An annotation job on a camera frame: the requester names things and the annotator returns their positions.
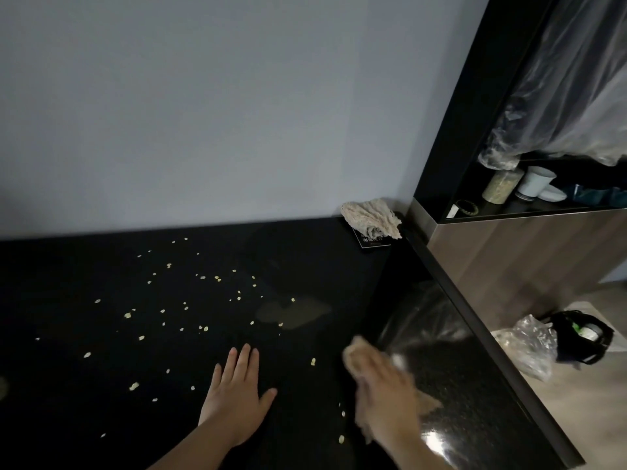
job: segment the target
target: crumpled cloth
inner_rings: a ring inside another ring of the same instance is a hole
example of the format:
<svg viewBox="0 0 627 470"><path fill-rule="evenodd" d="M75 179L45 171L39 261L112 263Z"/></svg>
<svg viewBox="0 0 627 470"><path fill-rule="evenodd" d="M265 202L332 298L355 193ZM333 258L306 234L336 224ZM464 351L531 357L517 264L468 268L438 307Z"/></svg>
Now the crumpled cloth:
<svg viewBox="0 0 627 470"><path fill-rule="evenodd" d="M361 429L361 433L364 434L365 443L369 444L370 442L372 442L372 432L365 419L365 393L364 390L360 388L360 386L363 386L363 384L361 384L361 381L359 380L359 378L362 377L362 374L353 362L353 353L358 350L363 350L365 348L369 348L375 353L380 353L384 357L384 359L389 360L390 358L385 353L382 353L377 348L373 347L362 337L353 338L350 345L344 348L344 351L342 352L342 361L344 362L344 366L346 367L350 375L353 376L353 379L355 379L355 381L357 382L355 424ZM419 389L416 389L416 401L418 403L418 416L416 416L416 418L422 415L427 415L438 407L442 407L442 403L435 399L435 397L431 397L430 395L420 391Z"/></svg>
<svg viewBox="0 0 627 470"><path fill-rule="evenodd" d="M383 199L373 199L363 203L348 202L340 206L340 212L350 227L370 239L390 236L400 239L397 226L401 220L388 208Z"/></svg>

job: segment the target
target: hand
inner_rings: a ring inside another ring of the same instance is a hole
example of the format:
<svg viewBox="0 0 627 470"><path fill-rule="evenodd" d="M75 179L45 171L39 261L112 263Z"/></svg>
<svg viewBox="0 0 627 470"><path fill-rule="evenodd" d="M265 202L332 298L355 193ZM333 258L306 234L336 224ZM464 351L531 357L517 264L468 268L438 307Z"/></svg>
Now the hand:
<svg viewBox="0 0 627 470"><path fill-rule="evenodd" d="M224 372L219 364L213 371L198 426L204 422L218 425L230 447L246 442L261 425L277 396L277 390L272 388L259 398L258 374L259 351L256 348L251 353L250 345L244 345L239 359L237 349L231 348Z"/></svg>
<svg viewBox="0 0 627 470"><path fill-rule="evenodd" d="M364 418L374 440L390 455L420 442L418 403L413 378L396 369L377 350L354 352L359 375L357 399L365 403Z"/></svg>

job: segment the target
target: transparent container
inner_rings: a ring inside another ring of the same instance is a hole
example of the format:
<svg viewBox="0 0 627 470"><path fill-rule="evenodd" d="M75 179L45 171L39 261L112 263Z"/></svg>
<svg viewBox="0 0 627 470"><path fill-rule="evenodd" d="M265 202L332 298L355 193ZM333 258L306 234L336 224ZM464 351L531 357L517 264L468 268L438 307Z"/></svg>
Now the transparent container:
<svg viewBox="0 0 627 470"><path fill-rule="evenodd" d="M488 203L503 204L524 174L525 172L520 168L495 172L481 197Z"/></svg>

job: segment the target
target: white cup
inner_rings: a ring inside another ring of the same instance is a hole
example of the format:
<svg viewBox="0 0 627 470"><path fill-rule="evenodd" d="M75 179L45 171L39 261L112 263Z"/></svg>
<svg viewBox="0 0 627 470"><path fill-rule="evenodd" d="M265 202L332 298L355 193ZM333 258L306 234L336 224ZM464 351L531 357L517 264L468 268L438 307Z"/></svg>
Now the white cup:
<svg viewBox="0 0 627 470"><path fill-rule="evenodd" d="M525 201L533 201L556 176L541 166L529 166L514 194Z"/></svg>

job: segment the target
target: blue container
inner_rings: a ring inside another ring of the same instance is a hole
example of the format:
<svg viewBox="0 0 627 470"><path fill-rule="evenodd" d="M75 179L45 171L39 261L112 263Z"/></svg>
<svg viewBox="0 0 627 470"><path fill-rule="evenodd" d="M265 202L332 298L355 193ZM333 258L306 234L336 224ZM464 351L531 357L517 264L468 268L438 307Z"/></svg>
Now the blue container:
<svg viewBox="0 0 627 470"><path fill-rule="evenodd" d="M609 196L610 190L594 190L592 188L584 188L582 185L571 185L564 188L563 191L575 203L598 206Z"/></svg>
<svg viewBox="0 0 627 470"><path fill-rule="evenodd" d="M609 195L609 205L615 208L627 208L627 191L620 188L612 188Z"/></svg>

